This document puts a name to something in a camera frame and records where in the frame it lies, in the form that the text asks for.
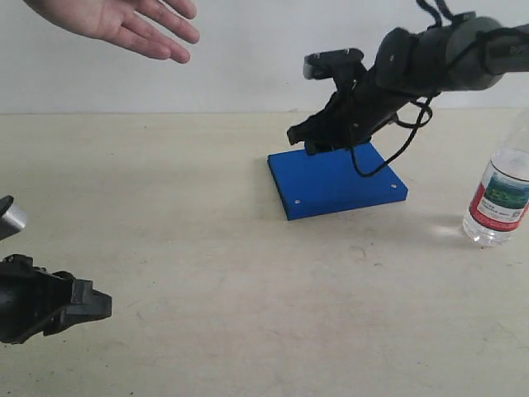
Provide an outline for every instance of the hand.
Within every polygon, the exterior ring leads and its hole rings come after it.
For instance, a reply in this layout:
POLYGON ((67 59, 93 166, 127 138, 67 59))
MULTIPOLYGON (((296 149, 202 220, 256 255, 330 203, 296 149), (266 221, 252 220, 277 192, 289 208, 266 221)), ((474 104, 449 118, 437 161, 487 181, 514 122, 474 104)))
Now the hand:
POLYGON ((193 0, 24 1, 45 19, 67 31, 157 60, 172 59, 185 64, 189 62, 190 54, 140 14, 190 44, 196 44, 199 39, 198 30, 188 21, 197 15, 193 0))

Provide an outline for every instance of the table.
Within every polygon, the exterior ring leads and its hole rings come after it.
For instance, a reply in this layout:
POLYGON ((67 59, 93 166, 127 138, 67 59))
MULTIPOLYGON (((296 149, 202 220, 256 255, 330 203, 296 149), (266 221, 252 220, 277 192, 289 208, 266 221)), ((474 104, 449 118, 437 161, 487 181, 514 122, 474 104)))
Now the table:
POLYGON ((494 249, 460 232, 517 112, 438 110, 393 165, 406 202, 295 222, 266 156, 307 114, 1 116, 2 195, 31 216, 2 254, 114 309, 0 347, 0 395, 527 395, 527 225, 494 249))

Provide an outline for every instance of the red and white label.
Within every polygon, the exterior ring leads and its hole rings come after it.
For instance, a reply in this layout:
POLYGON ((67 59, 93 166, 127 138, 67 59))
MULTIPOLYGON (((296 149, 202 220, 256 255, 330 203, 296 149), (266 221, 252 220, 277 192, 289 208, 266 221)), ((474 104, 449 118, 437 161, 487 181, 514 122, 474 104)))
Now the red and white label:
POLYGON ((505 175, 489 163, 469 210, 477 223, 511 232, 522 223, 528 204, 529 181, 505 175))

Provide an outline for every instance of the blue block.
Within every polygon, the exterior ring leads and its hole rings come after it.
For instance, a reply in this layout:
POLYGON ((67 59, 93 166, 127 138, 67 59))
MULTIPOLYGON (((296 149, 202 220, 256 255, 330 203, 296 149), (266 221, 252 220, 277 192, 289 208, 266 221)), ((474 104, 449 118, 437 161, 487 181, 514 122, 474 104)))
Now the blue block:
MULTIPOLYGON (((370 172, 384 162, 371 143, 355 148, 361 170, 370 172)), ((269 155, 268 164, 288 220, 338 213, 404 201, 406 185, 386 167, 363 178, 349 151, 309 156, 304 150, 269 155)))

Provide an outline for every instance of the water bottle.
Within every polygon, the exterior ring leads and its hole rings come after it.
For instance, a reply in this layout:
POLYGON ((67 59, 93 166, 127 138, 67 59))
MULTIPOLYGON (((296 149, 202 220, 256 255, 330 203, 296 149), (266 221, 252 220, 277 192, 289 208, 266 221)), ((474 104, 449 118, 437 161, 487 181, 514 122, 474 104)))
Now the water bottle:
POLYGON ((465 214, 466 235, 481 246, 508 242, 529 204, 529 109, 502 136, 465 214))

